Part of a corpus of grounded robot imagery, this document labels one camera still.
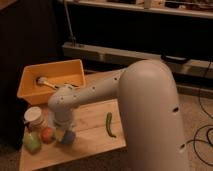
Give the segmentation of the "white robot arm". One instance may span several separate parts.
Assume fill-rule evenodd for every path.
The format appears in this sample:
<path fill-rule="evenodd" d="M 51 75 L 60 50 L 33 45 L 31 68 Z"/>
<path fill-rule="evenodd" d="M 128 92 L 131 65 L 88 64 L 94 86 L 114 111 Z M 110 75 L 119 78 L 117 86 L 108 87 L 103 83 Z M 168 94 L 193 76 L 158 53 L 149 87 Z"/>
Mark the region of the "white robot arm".
<path fill-rule="evenodd" d="M 79 90 L 59 88 L 48 100 L 62 128 L 71 109 L 116 99 L 132 171 L 190 171 L 176 83 L 158 60 L 138 61 Z"/>

